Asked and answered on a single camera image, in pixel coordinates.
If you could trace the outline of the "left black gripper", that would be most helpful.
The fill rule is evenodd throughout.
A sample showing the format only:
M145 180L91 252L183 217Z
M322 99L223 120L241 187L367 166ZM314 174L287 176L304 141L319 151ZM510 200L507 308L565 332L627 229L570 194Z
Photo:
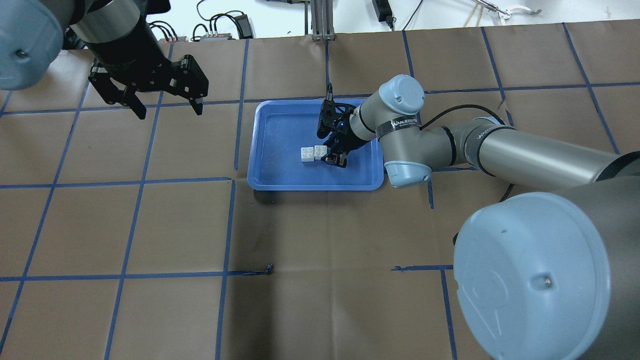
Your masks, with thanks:
M197 116L203 114L209 79L193 55L170 61L148 23L138 22L118 39L87 47L94 55L88 80L105 103L122 105L144 120L147 109L137 93L163 91L184 98Z

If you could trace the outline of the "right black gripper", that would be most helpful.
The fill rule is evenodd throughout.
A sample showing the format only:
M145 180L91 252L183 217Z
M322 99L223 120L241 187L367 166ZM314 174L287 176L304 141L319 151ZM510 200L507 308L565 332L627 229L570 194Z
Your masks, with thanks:
M325 98L320 107L317 125L318 139L325 139L323 146L327 146L327 154L321 161L329 166L346 168L347 155L359 150L369 141L358 137L350 123L355 114L356 106L336 102Z

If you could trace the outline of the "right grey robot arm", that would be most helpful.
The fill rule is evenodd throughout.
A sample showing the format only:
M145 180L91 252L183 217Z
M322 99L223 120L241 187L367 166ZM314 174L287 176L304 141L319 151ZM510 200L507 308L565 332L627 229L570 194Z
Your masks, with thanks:
M322 161L345 168L376 141L396 189L469 164L530 192L470 215L454 243L462 315L494 360L639 358L639 153L612 153L523 132L494 111L428 129L425 91L399 74L361 104L318 114Z

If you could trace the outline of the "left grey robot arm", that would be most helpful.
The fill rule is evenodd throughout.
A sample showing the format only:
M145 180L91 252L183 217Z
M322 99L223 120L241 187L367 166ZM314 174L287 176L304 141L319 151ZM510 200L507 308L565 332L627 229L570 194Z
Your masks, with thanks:
M138 93L167 92L185 99L197 116L210 82L190 54L163 54L148 15L170 10L168 0L3 0L0 3L0 87L38 84L73 30L94 55L87 79L103 102L146 118Z

